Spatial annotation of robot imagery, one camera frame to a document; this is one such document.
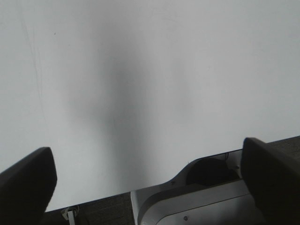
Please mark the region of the grey white robot base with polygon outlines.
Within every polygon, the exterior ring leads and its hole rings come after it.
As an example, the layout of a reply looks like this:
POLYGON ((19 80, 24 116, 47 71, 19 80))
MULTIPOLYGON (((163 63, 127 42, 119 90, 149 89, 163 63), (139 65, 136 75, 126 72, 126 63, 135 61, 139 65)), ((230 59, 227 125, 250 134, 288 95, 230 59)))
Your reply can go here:
POLYGON ((136 225, 261 225, 262 213, 241 177, 242 151, 234 150, 212 158, 222 160, 237 179, 210 187, 188 184, 198 159, 188 163, 171 180, 132 191, 136 225))

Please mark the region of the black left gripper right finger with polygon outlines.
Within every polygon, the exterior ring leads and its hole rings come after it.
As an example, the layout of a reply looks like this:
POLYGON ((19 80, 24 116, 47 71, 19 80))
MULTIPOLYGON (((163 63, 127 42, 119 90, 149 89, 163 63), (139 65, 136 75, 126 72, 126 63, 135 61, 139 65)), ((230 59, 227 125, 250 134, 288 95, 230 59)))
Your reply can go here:
POLYGON ((300 139, 243 142, 241 175, 269 225, 300 223, 300 139))

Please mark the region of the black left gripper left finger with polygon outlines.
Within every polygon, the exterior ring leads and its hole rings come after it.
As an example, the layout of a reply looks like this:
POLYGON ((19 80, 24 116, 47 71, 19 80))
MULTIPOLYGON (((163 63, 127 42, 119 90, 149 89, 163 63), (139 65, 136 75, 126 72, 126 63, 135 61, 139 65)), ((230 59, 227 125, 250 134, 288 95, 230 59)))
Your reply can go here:
POLYGON ((38 225, 53 196, 57 173, 51 148, 39 148, 0 174, 0 223, 38 225))

